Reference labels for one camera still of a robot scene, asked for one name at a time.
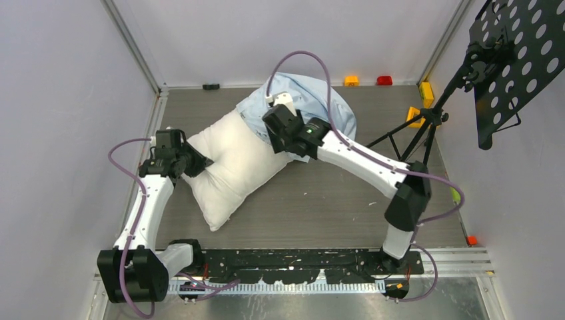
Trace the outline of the white pillow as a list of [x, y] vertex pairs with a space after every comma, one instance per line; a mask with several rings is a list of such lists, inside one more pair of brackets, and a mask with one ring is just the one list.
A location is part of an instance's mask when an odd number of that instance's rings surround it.
[[211, 231], [219, 230], [251, 193], [292, 161], [285, 153], [275, 154], [236, 110], [188, 142], [213, 161], [196, 177], [183, 175]]

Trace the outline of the light blue pillowcase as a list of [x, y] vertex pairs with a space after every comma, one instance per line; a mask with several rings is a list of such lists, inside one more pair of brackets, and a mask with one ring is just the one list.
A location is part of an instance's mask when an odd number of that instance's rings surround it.
[[[268, 111], [267, 85], [253, 91], [248, 97], [236, 104], [236, 110], [249, 129], [267, 144], [267, 155], [285, 166], [294, 160], [308, 162], [309, 157], [299, 157], [292, 153], [275, 154], [267, 133], [267, 128], [262, 120]], [[316, 117], [326, 122], [330, 113], [335, 127], [349, 139], [356, 138], [357, 121], [353, 110], [339, 93], [334, 89], [330, 94], [330, 111], [327, 110], [327, 84], [326, 81], [292, 73], [278, 72], [271, 83], [271, 93], [288, 93], [292, 97], [295, 109], [299, 110], [304, 122]]]

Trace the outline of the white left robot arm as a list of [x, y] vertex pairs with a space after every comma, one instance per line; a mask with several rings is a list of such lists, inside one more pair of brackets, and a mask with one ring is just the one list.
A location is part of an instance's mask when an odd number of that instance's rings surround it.
[[158, 130], [146, 140], [149, 157], [136, 172], [109, 161], [137, 184], [135, 202], [118, 239], [110, 249], [99, 252], [97, 267], [112, 303], [160, 302], [169, 280], [181, 271], [198, 275], [205, 265], [196, 239], [171, 241], [160, 252], [157, 233], [163, 213], [177, 181], [196, 177], [213, 161], [191, 146], [180, 129]]

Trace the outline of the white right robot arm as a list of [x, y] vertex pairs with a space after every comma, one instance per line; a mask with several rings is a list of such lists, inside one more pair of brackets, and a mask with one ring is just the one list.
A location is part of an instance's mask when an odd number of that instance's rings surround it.
[[262, 120], [275, 153], [285, 152], [336, 165], [390, 199], [384, 214], [388, 227], [378, 260], [385, 273], [398, 273], [407, 264], [406, 254], [418, 220], [431, 198], [426, 165], [384, 157], [345, 137], [318, 117], [305, 122], [287, 92], [269, 95], [265, 100], [268, 110]]

